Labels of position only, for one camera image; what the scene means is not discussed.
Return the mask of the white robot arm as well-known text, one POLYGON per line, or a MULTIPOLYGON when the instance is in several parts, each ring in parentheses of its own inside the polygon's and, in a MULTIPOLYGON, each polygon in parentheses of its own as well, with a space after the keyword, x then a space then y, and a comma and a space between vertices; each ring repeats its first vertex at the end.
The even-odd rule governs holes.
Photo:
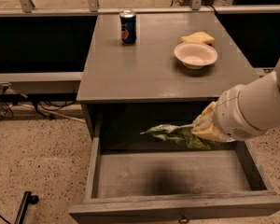
POLYGON ((243 141, 280 127, 280 59, 274 70, 224 91, 193 122, 191 132, 216 142, 243 141))

